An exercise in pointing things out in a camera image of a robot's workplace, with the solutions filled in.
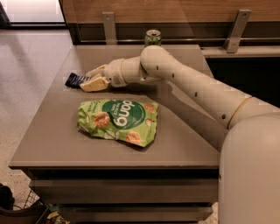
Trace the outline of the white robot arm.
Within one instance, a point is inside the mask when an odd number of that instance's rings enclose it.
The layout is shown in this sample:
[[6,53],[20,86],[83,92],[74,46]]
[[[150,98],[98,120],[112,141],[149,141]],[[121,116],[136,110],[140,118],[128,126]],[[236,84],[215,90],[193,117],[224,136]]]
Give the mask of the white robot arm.
[[228,129],[220,153],[219,224],[280,224],[279,108],[180,63],[158,45],[87,77],[115,88],[172,82]]

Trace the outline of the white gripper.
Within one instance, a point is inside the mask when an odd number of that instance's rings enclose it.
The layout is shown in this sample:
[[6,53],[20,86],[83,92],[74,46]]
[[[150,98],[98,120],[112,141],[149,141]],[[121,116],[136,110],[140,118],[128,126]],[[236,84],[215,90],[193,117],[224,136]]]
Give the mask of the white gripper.
[[98,66],[97,68],[86,73],[87,77],[94,77],[97,74],[103,74],[105,77],[89,78],[80,84],[84,92],[98,92],[108,88],[109,83],[114,88],[126,87],[127,83],[122,74],[123,59],[115,59],[107,65]]

